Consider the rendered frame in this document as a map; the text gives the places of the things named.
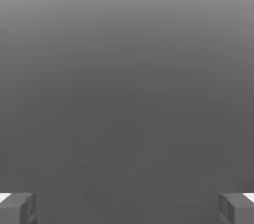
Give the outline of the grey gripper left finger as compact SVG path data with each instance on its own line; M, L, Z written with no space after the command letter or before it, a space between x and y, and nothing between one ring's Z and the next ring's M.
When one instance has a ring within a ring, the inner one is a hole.
M0 224L38 224L36 194L0 193Z

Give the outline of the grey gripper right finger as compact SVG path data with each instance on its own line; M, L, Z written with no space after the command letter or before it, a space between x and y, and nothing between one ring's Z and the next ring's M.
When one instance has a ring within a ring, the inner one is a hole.
M218 219L221 224L254 224L254 193L220 193Z

